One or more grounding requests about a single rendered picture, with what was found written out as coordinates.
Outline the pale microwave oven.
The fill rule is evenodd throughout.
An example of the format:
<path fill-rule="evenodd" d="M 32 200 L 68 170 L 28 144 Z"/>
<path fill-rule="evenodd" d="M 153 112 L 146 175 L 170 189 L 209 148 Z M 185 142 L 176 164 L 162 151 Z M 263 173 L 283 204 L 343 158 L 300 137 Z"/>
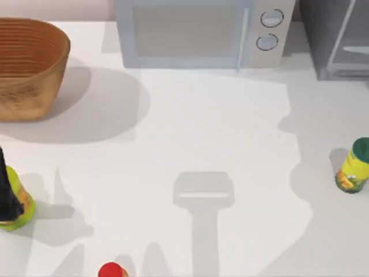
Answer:
<path fill-rule="evenodd" d="M 271 68 L 283 56 L 296 0 L 114 0 L 126 68 L 236 69 L 242 17 L 248 8 L 243 68 Z M 266 28 L 263 12 L 279 9 L 280 25 Z M 256 46 L 272 33 L 278 45 Z"/>

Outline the grey microwave knob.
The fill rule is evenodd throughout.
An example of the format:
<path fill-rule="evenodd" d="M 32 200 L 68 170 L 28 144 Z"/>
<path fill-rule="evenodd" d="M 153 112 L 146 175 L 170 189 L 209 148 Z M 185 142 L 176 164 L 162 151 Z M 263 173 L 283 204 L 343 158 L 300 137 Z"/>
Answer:
<path fill-rule="evenodd" d="M 278 37 L 272 33 L 260 36 L 256 41 L 256 46 L 261 51 L 270 51 L 278 45 Z"/>
<path fill-rule="evenodd" d="M 274 28 L 282 23 L 284 13 L 279 9 L 273 9 L 263 12 L 261 24 L 266 28 Z"/>

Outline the red-lidded bottle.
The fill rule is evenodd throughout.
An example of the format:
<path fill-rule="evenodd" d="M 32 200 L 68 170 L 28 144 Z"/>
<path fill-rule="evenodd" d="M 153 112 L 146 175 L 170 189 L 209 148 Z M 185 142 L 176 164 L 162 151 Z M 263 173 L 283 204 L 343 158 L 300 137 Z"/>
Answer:
<path fill-rule="evenodd" d="M 101 266 L 97 277 L 129 277 L 129 274 L 118 263 L 111 261 Z"/>

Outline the brown woven basket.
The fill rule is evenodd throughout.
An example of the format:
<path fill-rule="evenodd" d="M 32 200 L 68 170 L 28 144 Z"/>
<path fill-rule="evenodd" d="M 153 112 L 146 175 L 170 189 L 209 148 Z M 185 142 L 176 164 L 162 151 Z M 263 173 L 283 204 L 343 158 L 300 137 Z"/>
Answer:
<path fill-rule="evenodd" d="M 45 117 L 60 90 L 70 39 L 53 24 L 0 17 L 0 121 Z"/>

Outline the green-lidded yellow can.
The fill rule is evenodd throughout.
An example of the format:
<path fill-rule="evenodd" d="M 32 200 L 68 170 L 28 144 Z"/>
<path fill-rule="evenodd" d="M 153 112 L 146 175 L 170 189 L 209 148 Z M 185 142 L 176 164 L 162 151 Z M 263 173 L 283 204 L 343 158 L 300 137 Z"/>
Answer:
<path fill-rule="evenodd" d="M 369 137 L 357 139 L 336 174 L 336 185 L 347 193 L 360 192 L 369 180 Z"/>

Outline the yellow-green can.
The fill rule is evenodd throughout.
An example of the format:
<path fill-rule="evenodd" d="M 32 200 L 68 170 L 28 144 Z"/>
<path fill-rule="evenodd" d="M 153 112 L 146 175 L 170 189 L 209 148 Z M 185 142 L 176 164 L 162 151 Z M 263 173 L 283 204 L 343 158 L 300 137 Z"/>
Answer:
<path fill-rule="evenodd" d="M 18 174 L 14 171 L 14 169 L 10 166 L 6 166 L 6 171 L 12 191 L 15 193 L 15 196 L 24 208 L 23 214 L 21 214 L 17 219 L 13 221 L 0 220 L 0 229 L 13 231 L 31 221 L 36 206 L 32 196 L 25 190 Z"/>

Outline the grey cabinet with dark inside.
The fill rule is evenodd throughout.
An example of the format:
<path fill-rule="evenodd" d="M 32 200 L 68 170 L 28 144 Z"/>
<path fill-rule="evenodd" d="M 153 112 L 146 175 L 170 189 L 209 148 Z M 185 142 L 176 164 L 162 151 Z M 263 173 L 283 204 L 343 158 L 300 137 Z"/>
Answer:
<path fill-rule="evenodd" d="M 299 0 L 319 81 L 369 81 L 369 0 Z"/>

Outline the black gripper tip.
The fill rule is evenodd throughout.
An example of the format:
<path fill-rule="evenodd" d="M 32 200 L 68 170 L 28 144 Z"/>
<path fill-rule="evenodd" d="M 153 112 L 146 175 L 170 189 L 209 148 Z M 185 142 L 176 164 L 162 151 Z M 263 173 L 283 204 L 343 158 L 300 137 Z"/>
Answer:
<path fill-rule="evenodd" d="M 0 222 L 13 222 L 24 213 L 24 205 L 14 194 L 8 174 L 3 150 L 0 147 Z"/>

